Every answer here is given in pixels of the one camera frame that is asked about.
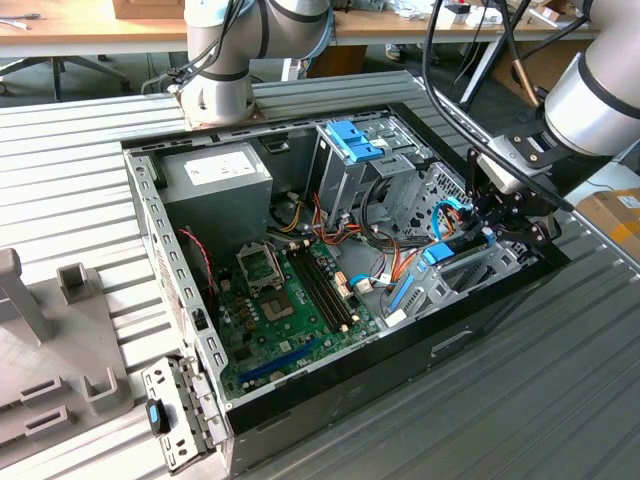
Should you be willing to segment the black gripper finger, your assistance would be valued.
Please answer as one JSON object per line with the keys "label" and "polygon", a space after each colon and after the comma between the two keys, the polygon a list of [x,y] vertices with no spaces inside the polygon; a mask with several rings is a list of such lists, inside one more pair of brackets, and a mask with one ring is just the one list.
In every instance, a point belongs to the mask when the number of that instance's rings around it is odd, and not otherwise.
{"label": "black gripper finger", "polygon": [[524,197],[521,193],[502,194],[501,192],[470,192],[471,213],[467,218],[467,227],[494,227],[505,221],[511,221],[519,215]]}
{"label": "black gripper finger", "polygon": [[550,241],[546,227],[531,223],[524,216],[511,212],[494,212],[487,216],[487,226],[496,234],[498,241],[510,241],[526,245],[544,245]]}

